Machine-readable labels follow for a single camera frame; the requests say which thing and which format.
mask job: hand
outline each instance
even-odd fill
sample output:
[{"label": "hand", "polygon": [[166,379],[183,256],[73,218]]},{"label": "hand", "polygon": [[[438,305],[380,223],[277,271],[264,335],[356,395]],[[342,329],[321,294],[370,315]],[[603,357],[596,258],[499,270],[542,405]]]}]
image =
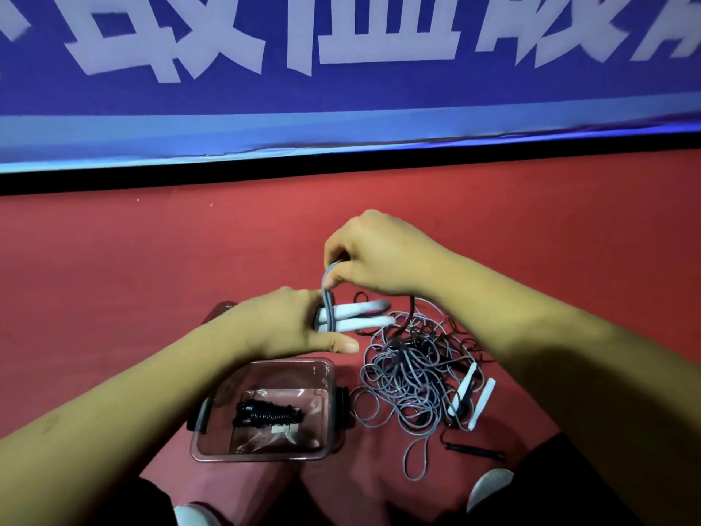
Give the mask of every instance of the hand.
[{"label": "hand", "polygon": [[327,275],[328,290],[352,282],[386,295],[426,297],[448,249],[416,227],[376,210],[367,210],[337,230],[324,247],[324,265],[347,253]]},{"label": "hand", "polygon": [[227,325],[227,329],[235,330],[256,359],[272,360],[317,351],[357,353],[355,339],[337,332],[312,330],[321,303],[321,291],[282,287],[243,301],[210,323],[234,323],[233,328]]}]

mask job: clear plastic container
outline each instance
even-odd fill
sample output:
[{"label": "clear plastic container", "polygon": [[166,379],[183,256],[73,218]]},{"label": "clear plastic container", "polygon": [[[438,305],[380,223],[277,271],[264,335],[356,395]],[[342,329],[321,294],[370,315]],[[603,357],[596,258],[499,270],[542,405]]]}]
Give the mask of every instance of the clear plastic container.
[{"label": "clear plastic container", "polygon": [[[200,407],[190,452],[197,461],[320,460],[338,446],[333,362],[290,358],[252,362]],[[297,428],[234,426],[236,405],[255,398],[304,412]]]}]

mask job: blue banner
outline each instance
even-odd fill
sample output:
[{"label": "blue banner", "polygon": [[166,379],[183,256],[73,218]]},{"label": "blue banner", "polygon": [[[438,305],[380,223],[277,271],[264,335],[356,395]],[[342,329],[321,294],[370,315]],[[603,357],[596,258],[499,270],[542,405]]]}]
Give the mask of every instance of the blue banner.
[{"label": "blue banner", "polygon": [[[167,158],[698,118],[700,44],[701,0],[0,0],[0,160],[16,161],[22,146],[40,160]],[[617,100],[631,114],[612,111]],[[547,104],[543,115],[523,108],[535,104]],[[372,136],[329,127],[362,130],[373,111],[402,121],[395,113],[417,109]],[[438,125],[448,109],[458,119]],[[485,120],[460,119],[472,113]],[[71,139],[39,135],[25,118],[124,115],[207,119],[176,132],[158,121],[137,136],[95,134],[114,123],[83,134],[74,120],[55,124],[76,126]],[[197,149],[197,136],[232,125],[266,133]],[[189,137],[189,153],[169,149],[174,139],[118,142],[148,136]],[[92,152],[37,153],[92,142]]]}]

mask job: black pants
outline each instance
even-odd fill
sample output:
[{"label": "black pants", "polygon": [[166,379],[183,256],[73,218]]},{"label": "black pants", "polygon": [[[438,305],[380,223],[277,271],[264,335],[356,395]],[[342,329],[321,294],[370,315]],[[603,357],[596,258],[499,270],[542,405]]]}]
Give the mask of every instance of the black pants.
[{"label": "black pants", "polygon": [[[509,486],[490,495],[469,514],[464,507],[442,515],[436,526],[498,525],[641,525],[582,454],[563,435],[531,451],[514,472]],[[392,525],[424,525],[390,507]],[[299,478],[268,509],[261,526],[288,522],[305,526],[332,523],[318,509]],[[176,526],[171,499],[152,483],[138,479],[124,487],[101,511],[96,525]]]}]

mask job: red floor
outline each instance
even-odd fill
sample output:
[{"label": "red floor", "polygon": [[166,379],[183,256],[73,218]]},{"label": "red floor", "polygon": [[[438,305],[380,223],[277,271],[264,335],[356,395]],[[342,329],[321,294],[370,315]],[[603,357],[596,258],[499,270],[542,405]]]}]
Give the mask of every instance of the red floor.
[{"label": "red floor", "polygon": [[[700,194],[701,151],[687,150],[0,198],[0,436],[159,350],[218,301],[317,287],[325,239],[370,207],[701,361]],[[350,376],[360,361],[335,360]],[[517,461],[556,428],[489,373],[494,396],[460,437]],[[176,434],[145,473],[175,503],[205,500],[242,525],[289,475],[197,464],[188,439]],[[371,526],[386,522],[384,501],[424,519],[455,508],[494,466],[433,441],[427,476],[410,483],[406,443],[395,424],[356,428],[302,479],[337,524]]]}]

